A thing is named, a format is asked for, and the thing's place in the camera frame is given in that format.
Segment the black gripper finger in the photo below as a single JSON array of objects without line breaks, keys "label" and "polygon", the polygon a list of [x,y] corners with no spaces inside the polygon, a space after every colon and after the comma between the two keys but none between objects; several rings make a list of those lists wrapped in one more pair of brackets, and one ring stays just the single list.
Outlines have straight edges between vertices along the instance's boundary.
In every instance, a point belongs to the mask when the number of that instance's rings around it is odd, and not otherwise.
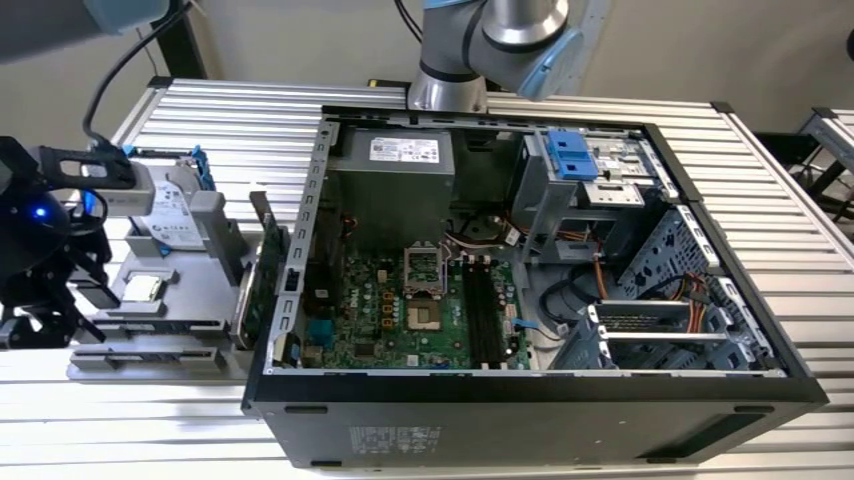
[{"label": "black gripper finger", "polygon": [[100,256],[70,245],[64,247],[64,254],[72,263],[69,282],[77,292],[97,309],[117,308],[120,300],[109,289],[109,279]]},{"label": "black gripper finger", "polygon": [[105,340],[82,316],[65,286],[1,291],[1,349],[61,349],[73,339]]}]

